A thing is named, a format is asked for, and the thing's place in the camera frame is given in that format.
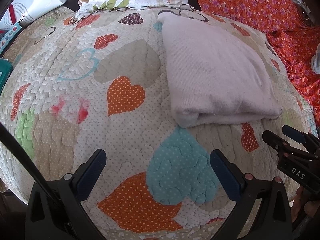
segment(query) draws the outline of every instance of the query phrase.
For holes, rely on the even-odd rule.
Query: screw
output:
[[[282,179],[280,177],[275,177],[275,181],[278,182],[278,183],[281,183]]]
[[[253,179],[253,175],[250,174],[250,173],[246,173],[246,174],[244,175],[244,177],[245,177],[247,180],[252,180],[252,179]]]
[[[64,180],[69,180],[69,179],[71,179],[72,178],[72,174],[70,174],[70,173],[67,173],[67,174],[65,174],[64,176],[63,176],[63,179]]]

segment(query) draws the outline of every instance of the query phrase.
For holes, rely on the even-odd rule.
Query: black clamp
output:
[[[311,133],[300,132],[289,125],[282,127],[282,133],[302,144],[307,150],[306,152],[291,147],[287,141],[269,130],[262,134],[263,141],[278,152],[277,168],[304,187],[301,199],[302,208],[292,224],[295,230],[306,217],[303,210],[305,203],[320,200],[320,140]],[[318,239],[319,225],[320,208],[297,239]]]
[[[272,181],[243,174],[220,150],[212,151],[211,166],[235,207],[211,240],[238,239],[256,199],[262,199],[249,233],[242,240],[291,240],[292,223],[288,198],[280,177]]]
[[[74,174],[48,181],[62,207],[55,205],[35,182],[28,204],[25,239],[105,240],[80,202],[88,198],[106,161],[106,153],[98,149]]]

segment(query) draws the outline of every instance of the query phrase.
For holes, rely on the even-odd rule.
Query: black cable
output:
[[[17,140],[9,133],[9,131],[0,123],[0,141],[5,147],[17,158],[17,160],[23,165],[23,167],[29,172],[36,183],[43,189],[49,198],[59,207],[63,208],[61,200],[56,196],[56,194],[49,187],[48,183],[34,165],[32,160],[29,158],[28,154],[17,142]]]

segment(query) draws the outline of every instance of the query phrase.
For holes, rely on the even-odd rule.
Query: quilted bedspread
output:
[[[105,150],[105,169],[82,205],[108,239],[208,239],[235,204],[210,167],[212,150],[259,179],[280,176],[291,197],[297,185],[276,169],[276,153],[262,132],[281,135],[288,124],[316,134],[310,106],[263,33],[227,18],[172,9],[251,46],[284,109],[277,120],[180,128],[171,115],[160,10],[98,13],[77,25],[68,24],[70,13],[39,25],[0,97],[1,122],[47,180],[74,172],[95,149]],[[3,145],[0,178],[28,201],[33,180]]]

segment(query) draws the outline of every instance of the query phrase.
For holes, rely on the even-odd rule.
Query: folded white towel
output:
[[[172,115],[183,128],[276,119],[282,108],[258,54],[217,26],[161,12]]]

